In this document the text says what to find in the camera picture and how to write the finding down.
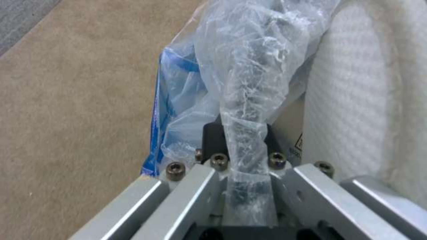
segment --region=plastic wrap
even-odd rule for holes
[[[224,223],[275,225],[266,121],[315,52],[339,0],[210,0],[195,37],[208,91],[220,101],[231,171]]]

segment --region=machine part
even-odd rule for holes
[[[327,222],[345,239],[408,239],[311,164],[272,177],[272,186],[306,227]]]
[[[132,239],[183,239],[194,223],[208,219],[219,196],[218,173],[196,164]]]
[[[268,157],[268,166],[275,170],[284,169],[286,157],[280,152],[272,152]]]
[[[326,176],[333,178],[333,174],[335,173],[335,169],[333,166],[325,161],[317,161],[314,163],[314,166],[317,167],[322,173],[326,174]]]
[[[269,124],[267,124],[267,136],[264,139],[264,142],[267,144],[268,154],[271,154],[272,152],[282,152],[279,142]],[[222,153],[228,157],[224,127],[222,126],[220,116],[218,116],[214,122],[207,123],[203,126],[202,156],[200,163],[204,164],[213,154],[216,153]]]
[[[410,239],[427,240],[427,211],[370,176],[341,182],[375,213]]]
[[[141,176],[70,240],[129,239],[169,193],[161,181]]]
[[[185,165],[180,162],[171,162],[166,167],[166,177],[171,181],[180,181],[185,176]]]
[[[196,163],[201,163],[203,158],[202,149],[197,148],[196,152],[194,153],[194,160]]]
[[[228,166],[228,157],[222,153],[215,153],[211,156],[211,167],[217,171],[224,171]]]
[[[194,226],[184,240],[321,240],[311,229],[260,226]]]

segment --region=beige carpet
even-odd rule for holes
[[[0,58],[0,238],[64,239],[135,179],[198,0],[62,0]]]

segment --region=warning label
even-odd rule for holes
[[[295,148],[302,151],[302,133],[299,135],[299,138],[295,143]]]

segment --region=hex socket bolt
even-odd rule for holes
[[[330,163],[325,161],[317,161],[316,163],[314,163],[314,166],[317,167],[322,173],[326,174],[328,177],[333,178],[335,169]]]
[[[268,158],[268,166],[274,170],[284,169],[286,165],[286,157],[280,152],[272,152]]]
[[[202,150],[200,148],[197,148],[196,152],[194,153],[194,160],[196,161],[196,163],[201,163],[202,157]]]
[[[180,162],[171,162],[166,167],[166,177],[171,181],[180,181],[185,176],[185,165]]]
[[[222,172],[227,169],[228,157],[222,153],[215,153],[211,156],[211,167],[215,170]]]

